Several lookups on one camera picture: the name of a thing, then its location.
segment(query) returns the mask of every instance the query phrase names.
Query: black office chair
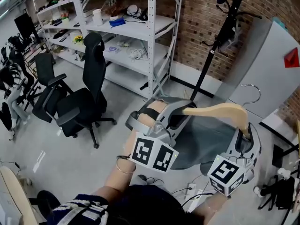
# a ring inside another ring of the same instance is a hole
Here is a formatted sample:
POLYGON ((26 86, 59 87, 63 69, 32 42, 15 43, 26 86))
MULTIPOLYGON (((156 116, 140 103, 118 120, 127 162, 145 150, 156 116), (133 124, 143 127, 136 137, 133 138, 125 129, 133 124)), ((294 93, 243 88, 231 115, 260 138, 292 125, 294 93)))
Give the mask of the black office chair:
POLYGON ((40 53, 35 56, 36 67, 37 67, 37 80, 30 89, 30 93, 33 89, 36 91, 36 84, 39 82, 41 85, 46 86, 44 91, 39 96, 37 102, 34 104, 32 113, 46 122, 51 122, 54 115, 57 112, 57 103, 61 99, 65 98, 68 93, 73 91, 63 81, 66 78, 66 74, 61 74, 57 77, 54 76, 53 64, 54 59, 50 53, 40 53), (47 105, 43 107, 48 95, 52 94, 47 100, 47 105))
POLYGON ((101 92, 105 76, 106 64, 103 57, 104 42, 98 33, 90 33, 84 39, 85 62, 82 80, 87 88, 81 88, 57 104, 58 119, 56 123, 62 127, 65 136, 77 137, 77 132, 83 128, 90 131, 94 142, 94 148, 99 148, 93 132, 92 123, 99 127, 97 121, 111 121, 117 124, 113 118, 102 118, 107 102, 101 92))

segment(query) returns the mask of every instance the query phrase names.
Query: shelf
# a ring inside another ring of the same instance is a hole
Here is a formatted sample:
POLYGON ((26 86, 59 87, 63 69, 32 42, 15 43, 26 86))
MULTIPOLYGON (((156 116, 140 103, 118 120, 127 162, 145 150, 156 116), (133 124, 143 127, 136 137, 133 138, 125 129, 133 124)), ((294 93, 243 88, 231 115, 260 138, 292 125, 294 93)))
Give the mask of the shelf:
POLYGON ((47 12, 47 11, 53 9, 53 8, 57 8, 57 7, 61 6, 61 5, 65 5, 65 4, 68 4, 68 3, 70 3, 70 2, 73 2, 73 0, 59 1, 57 4, 54 4, 54 5, 50 6, 50 7, 47 7, 47 8, 45 8, 44 10, 38 12, 37 14, 40 15, 40 14, 42 14, 42 13, 44 13, 44 12, 47 12))
MULTIPOLYGON (((143 42, 146 49, 148 50, 147 42, 143 42)), ((147 75, 149 74, 149 62, 148 60, 132 60, 129 57, 130 51, 132 49, 143 49, 141 41, 136 39, 131 39, 130 37, 125 36, 116 36, 112 40, 105 43, 105 50, 103 52, 104 58, 118 65, 122 65, 126 68, 129 68, 138 73, 147 75), (119 47, 117 42, 119 41, 129 41, 130 47, 119 47), (110 46, 117 47, 120 49, 118 53, 107 52, 110 46)), ((168 53, 168 47, 155 43, 155 58, 154 58, 154 67, 166 56, 168 53)))
POLYGON ((62 36, 57 39, 50 38, 49 42, 60 45, 60 46, 64 46, 67 48, 71 48, 71 49, 74 49, 74 50, 77 50, 77 51, 80 51, 83 53, 85 52, 85 45, 84 44, 74 44, 71 41, 70 36, 62 36))
MULTIPOLYGON (((124 17, 127 21, 135 21, 131 17, 124 17)), ((156 16, 155 17, 155 32, 162 30, 164 27, 170 25, 174 22, 174 19, 169 17, 163 16, 156 16)), ((109 24, 109 17, 104 15, 103 16, 103 25, 97 26, 94 21, 92 20, 92 16, 88 17, 86 29, 93 30, 93 31, 102 31, 102 32, 110 32, 115 34, 124 35, 131 38, 137 38, 141 40, 148 41, 149 40, 149 29, 147 23, 135 23, 135 22, 126 22, 121 26, 112 27, 109 24)))
POLYGON ((145 98, 148 97, 149 88, 140 90, 140 87, 148 81, 145 75, 111 63, 106 67, 105 78, 145 98))
POLYGON ((80 66, 81 68, 84 68, 84 61, 80 62, 80 61, 76 61, 75 60, 75 54, 71 55, 70 52, 68 52, 67 50, 62 51, 60 53, 55 53, 56 56, 59 56, 60 58, 67 60, 68 62, 71 62, 77 66, 80 66))
POLYGON ((68 23, 61 23, 57 26, 53 26, 53 25, 44 25, 43 29, 76 29, 76 30, 80 30, 80 26, 79 27, 74 27, 74 25, 78 23, 78 19, 76 16, 71 17, 70 21, 68 23))

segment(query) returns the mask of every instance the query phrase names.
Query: red sign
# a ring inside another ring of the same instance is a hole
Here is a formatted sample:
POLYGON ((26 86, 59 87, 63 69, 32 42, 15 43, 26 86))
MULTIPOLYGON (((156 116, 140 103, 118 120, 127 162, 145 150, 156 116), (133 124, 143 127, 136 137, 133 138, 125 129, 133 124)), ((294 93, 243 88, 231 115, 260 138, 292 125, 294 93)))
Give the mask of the red sign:
POLYGON ((286 68, 300 67, 298 48, 294 48, 285 56, 285 67, 286 68))

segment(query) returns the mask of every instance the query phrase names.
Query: person's arm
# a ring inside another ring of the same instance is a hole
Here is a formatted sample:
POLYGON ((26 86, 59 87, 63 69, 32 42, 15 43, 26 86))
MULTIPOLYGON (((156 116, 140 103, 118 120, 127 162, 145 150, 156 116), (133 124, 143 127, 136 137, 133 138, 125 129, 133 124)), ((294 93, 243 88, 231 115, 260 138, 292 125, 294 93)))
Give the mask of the person's arm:
MULTIPOLYGON (((164 102, 155 101, 152 104, 150 104, 148 108, 153 108, 157 112, 161 113, 165 108, 165 106, 166 104, 164 102)), ((146 114, 140 114, 138 120, 149 127, 151 127, 154 123, 154 120, 146 114)), ((125 144, 122 155, 124 156, 130 155, 135 141, 135 134, 136 132, 133 130, 125 144)), ((135 170, 135 163, 129 160, 119 159, 118 166, 122 171, 126 173, 131 173, 135 170)), ((121 195, 126 188, 128 188, 133 173, 131 174, 126 174, 126 173, 121 172, 117 168, 117 166, 115 166, 112 172, 110 173, 110 175, 108 176, 104 187, 99 188, 95 193, 93 193, 93 195, 103 197, 109 203, 111 203, 115 198, 121 195)))
POLYGON ((211 218, 222 208, 223 204, 227 200, 228 198, 223 194, 215 193, 213 196, 207 198, 205 202, 196 207, 192 213, 197 216, 204 217, 203 225, 207 225, 211 218))

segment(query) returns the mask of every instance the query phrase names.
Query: wooden hanger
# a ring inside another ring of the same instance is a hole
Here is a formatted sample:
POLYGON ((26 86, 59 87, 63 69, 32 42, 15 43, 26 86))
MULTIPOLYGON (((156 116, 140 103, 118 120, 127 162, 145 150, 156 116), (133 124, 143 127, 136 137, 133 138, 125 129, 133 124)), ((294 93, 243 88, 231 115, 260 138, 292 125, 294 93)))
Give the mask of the wooden hanger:
POLYGON ((250 138, 248 132, 248 113, 238 104, 222 103, 205 108, 188 107, 182 111, 183 115, 231 118, 233 123, 242 131, 246 138, 250 138))

